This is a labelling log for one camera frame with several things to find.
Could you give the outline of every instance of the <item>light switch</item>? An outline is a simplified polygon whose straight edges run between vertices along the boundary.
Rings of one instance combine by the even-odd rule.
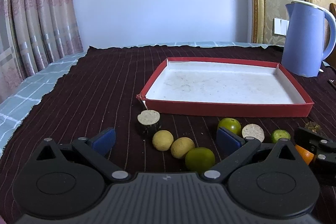
[[[282,20],[281,18],[274,18],[274,30],[273,33],[276,35],[285,36],[287,34],[289,21]]]

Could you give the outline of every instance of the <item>floral curtain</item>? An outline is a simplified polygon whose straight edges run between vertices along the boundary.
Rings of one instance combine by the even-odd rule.
[[[82,51],[72,0],[0,0],[0,103],[26,77]]]

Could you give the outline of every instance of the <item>kettle spout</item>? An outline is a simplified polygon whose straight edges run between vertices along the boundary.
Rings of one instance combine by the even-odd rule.
[[[292,16],[293,9],[294,9],[294,3],[287,3],[286,8],[287,8],[287,12],[288,12],[289,19],[290,19]]]

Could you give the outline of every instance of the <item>kettle lid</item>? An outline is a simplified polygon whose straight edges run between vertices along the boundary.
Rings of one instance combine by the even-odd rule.
[[[309,5],[309,6],[311,6],[311,7],[320,9],[320,10],[322,10],[322,11],[325,11],[325,10],[326,10],[326,9],[323,8],[323,7],[320,7],[320,6],[316,5],[316,4],[313,4],[313,3],[311,3],[311,2],[307,2],[307,1],[294,0],[294,1],[292,1],[292,3],[302,3],[302,4],[305,4],[305,5]]]

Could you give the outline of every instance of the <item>dark striped cloth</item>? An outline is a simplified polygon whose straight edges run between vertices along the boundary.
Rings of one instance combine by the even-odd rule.
[[[33,107],[22,125],[8,142],[0,160],[0,215],[12,223],[21,215],[13,195],[13,180],[43,138],[70,143],[74,138],[92,137],[107,127],[115,127],[117,142],[107,155],[118,166],[134,174],[136,171],[185,171],[184,162],[169,151],[159,152],[150,141],[136,132],[137,115],[143,110],[136,94],[143,88],[155,68],[167,57],[197,56],[251,59],[280,62],[277,47],[263,49],[242,47],[199,48],[190,46],[146,46],[95,49],[61,77],[52,92]],[[277,128],[293,132],[308,121],[322,126],[323,134],[336,140],[336,91],[327,83],[336,79],[330,68],[314,78],[295,76],[315,105],[308,118],[238,118],[242,126],[260,125],[269,142],[269,133]],[[215,143],[216,126],[221,117],[162,115],[162,129],[174,138],[189,137],[196,146],[211,149],[216,161],[223,159]],[[320,199],[313,211],[323,223],[336,223],[335,188],[321,187]]]

